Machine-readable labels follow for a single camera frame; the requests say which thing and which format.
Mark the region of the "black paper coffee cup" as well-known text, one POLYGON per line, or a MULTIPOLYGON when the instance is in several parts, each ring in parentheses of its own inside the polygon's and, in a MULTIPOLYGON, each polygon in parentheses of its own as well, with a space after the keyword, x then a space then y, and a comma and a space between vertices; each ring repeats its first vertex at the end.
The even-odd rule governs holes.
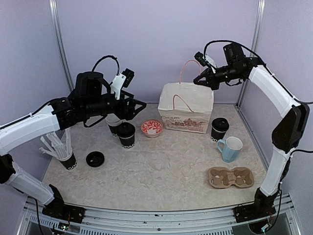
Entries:
POLYGON ((214 142, 221 140, 225 136, 226 132, 227 131, 220 132, 215 130, 214 128, 211 128, 211 140, 214 142))
POLYGON ((117 127, 117 135, 120 143, 126 149, 134 147, 135 142, 135 126, 129 122, 123 122, 117 127))

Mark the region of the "stack of black paper cups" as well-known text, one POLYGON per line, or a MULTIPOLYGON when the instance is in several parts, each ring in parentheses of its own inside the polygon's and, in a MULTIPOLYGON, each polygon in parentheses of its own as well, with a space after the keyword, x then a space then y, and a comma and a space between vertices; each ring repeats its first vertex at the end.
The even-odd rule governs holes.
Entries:
POLYGON ((115 114, 108 114, 105 120, 107 125, 109 126, 111 134, 117 137, 117 129, 118 126, 122 123, 122 120, 120 120, 115 114))

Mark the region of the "white paper takeout bag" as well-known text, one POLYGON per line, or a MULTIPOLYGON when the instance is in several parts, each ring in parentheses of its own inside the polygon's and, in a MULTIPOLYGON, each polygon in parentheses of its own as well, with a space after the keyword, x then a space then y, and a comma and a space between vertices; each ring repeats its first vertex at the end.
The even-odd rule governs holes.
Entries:
POLYGON ((194 83, 167 83, 159 97, 158 112, 167 129, 205 134, 213 110, 214 93, 194 83))

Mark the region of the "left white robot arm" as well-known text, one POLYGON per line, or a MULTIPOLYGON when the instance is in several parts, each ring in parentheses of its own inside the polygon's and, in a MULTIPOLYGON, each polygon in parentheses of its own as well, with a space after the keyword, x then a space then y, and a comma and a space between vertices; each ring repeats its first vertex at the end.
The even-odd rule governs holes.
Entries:
POLYGON ((13 162, 9 152, 41 135, 86 123, 91 117, 115 114, 120 120, 132 120, 147 105, 123 90, 133 77, 134 72, 125 69, 109 84, 102 73, 80 73, 68 97, 52 99, 33 113, 1 126, 0 182, 37 199, 57 217, 65 217, 68 206, 58 189, 25 172, 13 162))

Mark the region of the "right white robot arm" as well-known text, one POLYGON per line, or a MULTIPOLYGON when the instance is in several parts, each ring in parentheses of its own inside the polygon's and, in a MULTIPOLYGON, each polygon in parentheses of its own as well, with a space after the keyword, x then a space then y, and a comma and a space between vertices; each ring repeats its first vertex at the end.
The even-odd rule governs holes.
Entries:
POLYGON ((217 90, 220 83, 248 79, 277 109, 282 119, 272 132, 273 154, 265 179, 259 188, 262 196, 273 196, 279 190, 290 158, 298 151, 297 146, 310 112, 308 105, 296 100, 259 58, 233 56, 227 59, 226 66, 218 68, 214 60, 207 55, 197 52, 194 57, 201 66, 207 67, 194 79, 194 84, 217 90))

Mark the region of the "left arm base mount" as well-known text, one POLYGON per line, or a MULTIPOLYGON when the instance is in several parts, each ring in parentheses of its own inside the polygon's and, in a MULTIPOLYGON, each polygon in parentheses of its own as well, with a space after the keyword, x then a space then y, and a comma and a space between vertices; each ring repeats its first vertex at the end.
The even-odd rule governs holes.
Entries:
POLYGON ((58 189, 49 184, 53 192, 53 200, 44 205, 42 214, 69 222, 82 223, 85 209, 83 207, 65 204, 58 189))

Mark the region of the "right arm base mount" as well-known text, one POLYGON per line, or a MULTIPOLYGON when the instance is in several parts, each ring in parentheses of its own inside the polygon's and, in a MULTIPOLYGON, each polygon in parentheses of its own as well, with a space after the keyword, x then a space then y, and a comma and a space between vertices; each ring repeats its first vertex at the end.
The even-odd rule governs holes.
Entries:
POLYGON ((275 214, 276 209, 274 207, 274 200, 277 195, 278 192, 272 196, 265 196, 259 189, 257 189, 252 204, 237 206, 233 209, 236 222, 246 222, 266 217, 270 214, 275 214))

